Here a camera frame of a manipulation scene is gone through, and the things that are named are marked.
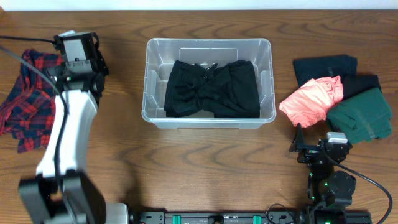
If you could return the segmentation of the pink garment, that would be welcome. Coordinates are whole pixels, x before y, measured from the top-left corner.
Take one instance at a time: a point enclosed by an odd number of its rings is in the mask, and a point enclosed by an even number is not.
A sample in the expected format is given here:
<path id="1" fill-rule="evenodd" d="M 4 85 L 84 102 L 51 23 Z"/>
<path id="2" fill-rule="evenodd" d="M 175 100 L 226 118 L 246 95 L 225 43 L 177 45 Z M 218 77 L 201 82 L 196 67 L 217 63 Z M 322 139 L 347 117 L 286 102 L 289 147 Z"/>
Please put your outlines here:
<path id="1" fill-rule="evenodd" d="M 294 126 L 307 128 L 325 121 L 328 110 L 343 99 L 340 76 L 310 79 L 279 105 Z"/>

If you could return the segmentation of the red navy plaid shirt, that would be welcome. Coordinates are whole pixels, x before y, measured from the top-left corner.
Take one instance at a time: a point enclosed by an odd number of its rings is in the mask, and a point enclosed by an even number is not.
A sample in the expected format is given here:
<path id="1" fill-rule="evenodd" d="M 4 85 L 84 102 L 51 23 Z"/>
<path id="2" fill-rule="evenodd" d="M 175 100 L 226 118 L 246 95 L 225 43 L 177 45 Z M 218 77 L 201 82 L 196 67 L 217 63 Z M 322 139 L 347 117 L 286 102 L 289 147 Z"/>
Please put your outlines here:
<path id="1" fill-rule="evenodd" d="M 19 153 L 47 147 L 55 118 L 55 91 L 31 68 L 20 73 L 1 104 L 1 134 L 18 140 Z"/>

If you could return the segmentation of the black garment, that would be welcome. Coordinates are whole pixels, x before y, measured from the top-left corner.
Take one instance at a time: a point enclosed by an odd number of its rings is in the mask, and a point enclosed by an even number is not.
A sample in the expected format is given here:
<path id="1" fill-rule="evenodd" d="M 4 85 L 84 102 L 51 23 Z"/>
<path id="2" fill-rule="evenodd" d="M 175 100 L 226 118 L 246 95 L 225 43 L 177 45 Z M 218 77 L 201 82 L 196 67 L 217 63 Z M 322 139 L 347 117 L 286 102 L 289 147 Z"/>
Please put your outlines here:
<path id="1" fill-rule="evenodd" d="M 238 60 L 204 68 L 175 61 L 165 93 L 166 116 L 180 118 L 201 110 L 215 118 L 259 118 L 261 106 L 252 62 Z"/>

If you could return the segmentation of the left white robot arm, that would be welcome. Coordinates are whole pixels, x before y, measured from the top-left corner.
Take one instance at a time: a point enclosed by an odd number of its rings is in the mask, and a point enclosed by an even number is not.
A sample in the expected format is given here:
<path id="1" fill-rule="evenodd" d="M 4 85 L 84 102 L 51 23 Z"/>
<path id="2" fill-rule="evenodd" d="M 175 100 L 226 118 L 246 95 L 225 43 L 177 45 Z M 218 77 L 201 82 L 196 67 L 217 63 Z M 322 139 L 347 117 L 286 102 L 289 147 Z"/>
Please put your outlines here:
<path id="1" fill-rule="evenodd" d="M 34 223 L 105 223 L 106 202 L 86 174 L 90 128 L 109 69 L 94 32 L 54 37 L 63 63 L 41 76 L 55 90 L 55 120 L 36 176 L 19 195 Z"/>

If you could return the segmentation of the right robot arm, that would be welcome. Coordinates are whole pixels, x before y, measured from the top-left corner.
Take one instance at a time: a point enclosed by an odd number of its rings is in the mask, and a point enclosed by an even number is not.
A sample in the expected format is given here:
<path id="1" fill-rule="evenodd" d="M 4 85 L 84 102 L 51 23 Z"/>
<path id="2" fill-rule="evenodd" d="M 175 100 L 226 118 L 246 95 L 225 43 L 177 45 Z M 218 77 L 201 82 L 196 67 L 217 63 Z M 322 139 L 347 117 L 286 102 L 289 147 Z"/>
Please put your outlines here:
<path id="1" fill-rule="evenodd" d="M 346 159 L 352 145 L 346 135 L 329 132 L 317 145 L 305 142 L 302 126 L 289 148 L 297 152 L 297 162 L 308 165 L 308 197 L 312 204 L 298 212 L 295 223 L 347 224 L 346 207 L 352 204 L 356 178 L 335 167 Z"/>

